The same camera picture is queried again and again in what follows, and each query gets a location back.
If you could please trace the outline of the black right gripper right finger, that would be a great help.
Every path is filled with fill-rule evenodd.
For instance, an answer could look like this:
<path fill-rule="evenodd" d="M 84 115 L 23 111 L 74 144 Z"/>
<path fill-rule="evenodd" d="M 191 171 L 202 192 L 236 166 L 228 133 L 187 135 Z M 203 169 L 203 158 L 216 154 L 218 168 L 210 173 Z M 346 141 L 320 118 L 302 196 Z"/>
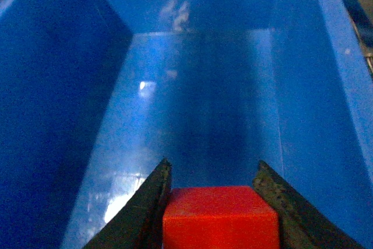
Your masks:
<path fill-rule="evenodd" d="M 363 248 L 263 160 L 252 185 L 279 216 L 281 248 Z"/>

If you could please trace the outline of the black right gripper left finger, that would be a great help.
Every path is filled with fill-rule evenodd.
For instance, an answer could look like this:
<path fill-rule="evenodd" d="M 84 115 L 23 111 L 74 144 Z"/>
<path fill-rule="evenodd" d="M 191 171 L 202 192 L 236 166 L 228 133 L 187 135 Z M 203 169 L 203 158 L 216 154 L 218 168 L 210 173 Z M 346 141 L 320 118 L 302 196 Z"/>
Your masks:
<path fill-rule="evenodd" d="M 162 248 L 171 172 L 171 163 L 163 158 L 126 205 L 84 248 Z"/>

